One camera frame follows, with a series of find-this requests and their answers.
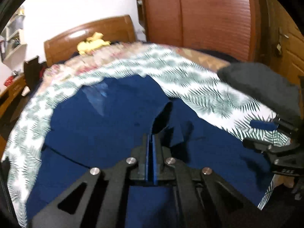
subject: door handle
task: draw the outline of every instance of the door handle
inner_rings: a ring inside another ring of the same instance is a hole
[[[281,36],[283,36],[283,37],[289,39],[289,36],[286,35],[286,34],[284,34],[284,33],[282,33],[282,28],[279,27],[279,43],[281,43]]]

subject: red object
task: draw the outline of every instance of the red object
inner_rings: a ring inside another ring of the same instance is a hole
[[[45,71],[46,67],[42,67],[42,69],[39,72],[39,79],[41,79],[43,77],[43,73]]]
[[[9,87],[9,86],[13,83],[13,79],[14,79],[13,76],[8,77],[8,78],[6,79],[6,81],[4,82],[4,85],[5,85],[6,87]]]

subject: dark blue cloth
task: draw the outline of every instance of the dark blue cloth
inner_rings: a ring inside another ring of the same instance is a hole
[[[171,146],[172,156],[194,168],[211,167],[258,205],[272,179],[267,161],[200,119],[181,99],[170,102],[150,77],[132,76],[83,87],[54,110],[42,165],[27,201],[28,219],[89,167],[104,169],[128,157],[141,144],[142,134],[152,132],[153,122],[159,123],[159,114],[168,115],[159,127],[165,127],[162,144]],[[131,187],[126,227],[176,227],[174,208],[170,188]]]
[[[141,145],[169,102],[150,76],[105,78],[55,108],[45,144],[88,167],[112,167]]]

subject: wooden headboard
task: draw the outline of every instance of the wooden headboard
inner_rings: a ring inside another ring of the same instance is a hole
[[[89,22],[44,42],[47,65],[50,67],[58,61],[68,60],[77,51],[78,43],[91,37],[94,32],[102,33],[105,41],[135,41],[134,27],[129,15]]]

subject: leaf-patterned fabric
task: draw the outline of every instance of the leaf-patterned fabric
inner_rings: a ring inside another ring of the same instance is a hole
[[[35,95],[23,110],[7,142],[2,160],[9,157],[8,189],[19,224],[27,224],[25,203],[40,167],[40,151],[50,128],[53,109],[73,96],[83,85],[104,77],[151,76],[169,97],[178,97],[207,122],[233,134],[286,145],[288,137],[277,131],[251,128],[252,119],[268,121],[275,113],[251,97],[221,82],[217,75],[181,57],[171,49],[152,44],[147,51],[128,59],[115,60],[90,72],[53,84]],[[262,208],[273,189],[270,185],[259,205]]]

